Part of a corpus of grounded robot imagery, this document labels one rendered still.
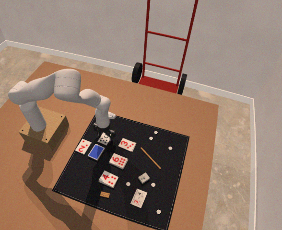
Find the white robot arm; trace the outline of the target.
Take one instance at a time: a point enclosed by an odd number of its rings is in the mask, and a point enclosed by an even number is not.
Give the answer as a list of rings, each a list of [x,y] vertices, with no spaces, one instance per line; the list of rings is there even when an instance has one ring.
[[[32,130],[36,132],[42,131],[47,125],[36,101],[45,100],[52,94],[63,101],[86,104],[96,108],[97,126],[99,128],[108,127],[110,119],[116,118],[114,113],[108,111],[111,101],[91,89],[80,92],[80,87],[81,74],[75,69],[62,69],[29,83],[18,82],[10,89],[8,97],[14,104],[19,105]]]

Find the white playing card with red pips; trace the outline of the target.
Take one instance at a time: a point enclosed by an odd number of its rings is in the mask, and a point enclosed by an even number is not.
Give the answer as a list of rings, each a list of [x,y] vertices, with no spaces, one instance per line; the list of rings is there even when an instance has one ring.
[[[127,158],[122,157],[122,156],[114,153],[113,156],[111,157],[109,163],[112,163],[116,166],[123,168],[125,166],[127,160],[128,160]]]
[[[107,171],[104,171],[103,174],[101,175],[99,181],[111,186],[111,187],[114,187],[116,181],[117,181],[118,177],[107,172]]]

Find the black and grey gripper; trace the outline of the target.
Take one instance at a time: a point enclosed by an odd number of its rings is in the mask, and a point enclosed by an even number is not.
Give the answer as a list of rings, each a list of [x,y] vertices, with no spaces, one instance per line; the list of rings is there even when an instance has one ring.
[[[97,131],[97,134],[100,136],[101,132],[105,133],[107,136],[109,136],[110,141],[116,136],[116,131],[110,129],[110,124],[106,128],[99,128],[96,124],[96,122],[93,124],[94,131]],[[111,135],[110,135],[111,134]]]

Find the blue card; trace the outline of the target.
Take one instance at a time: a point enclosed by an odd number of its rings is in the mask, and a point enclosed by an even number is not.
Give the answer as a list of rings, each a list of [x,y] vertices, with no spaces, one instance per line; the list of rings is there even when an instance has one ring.
[[[103,152],[105,148],[95,144],[94,147],[92,148],[92,150],[90,151],[90,153],[88,154],[89,157],[98,160],[98,158],[100,157],[101,153]]]

